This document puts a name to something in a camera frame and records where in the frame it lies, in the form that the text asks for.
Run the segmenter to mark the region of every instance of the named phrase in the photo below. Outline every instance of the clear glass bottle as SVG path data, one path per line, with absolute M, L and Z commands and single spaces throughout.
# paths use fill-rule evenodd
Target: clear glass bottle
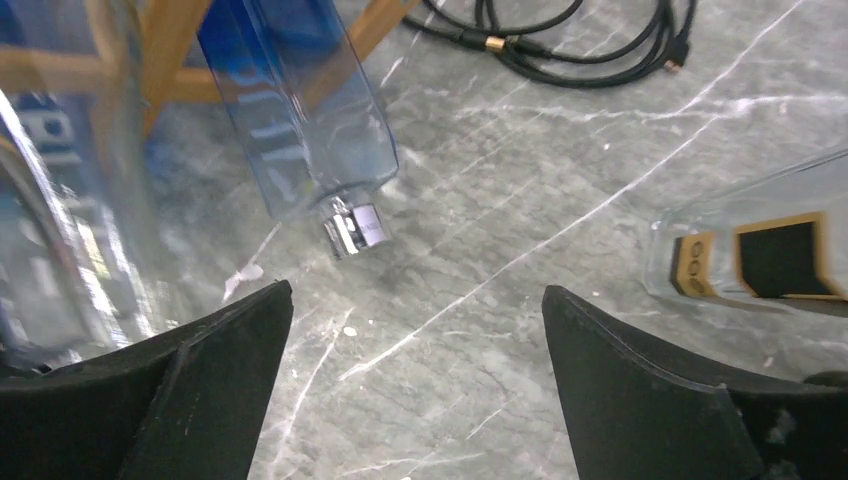
M 0 0 L 0 340 L 19 366 L 190 319 L 142 161 L 131 0 Z
M 337 244 L 364 232 L 355 221 L 346 227 L 353 232 L 326 222 L 373 209 L 370 194 L 398 171 L 391 132 L 332 1 L 216 0 L 198 38 L 270 214 L 324 215 L 337 256 L 373 246 Z
M 848 149 L 667 210 L 651 224 L 652 295 L 844 315 Z

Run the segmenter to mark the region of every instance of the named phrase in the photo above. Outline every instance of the gray marble surface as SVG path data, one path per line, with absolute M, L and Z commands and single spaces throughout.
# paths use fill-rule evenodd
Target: gray marble surface
M 500 3 L 513 23 L 564 4 Z M 542 38 L 603 52 L 653 5 L 587 0 Z M 169 241 L 199 289 L 294 286 L 250 477 L 576 479 L 540 312 L 548 284 L 754 371 L 848 367 L 844 323 L 671 305 L 639 280 L 660 209 L 848 142 L 845 18 L 840 0 L 704 0 L 680 74 L 600 92 L 534 85 L 399 29 L 366 62 L 401 154 L 378 199 L 395 241 L 343 263 L 310 225 L 268 218 L 222 111 L 172 107 L 157 135 L 182 144 L 154 148 L 190 160 L 160 190 L 180 205 Z

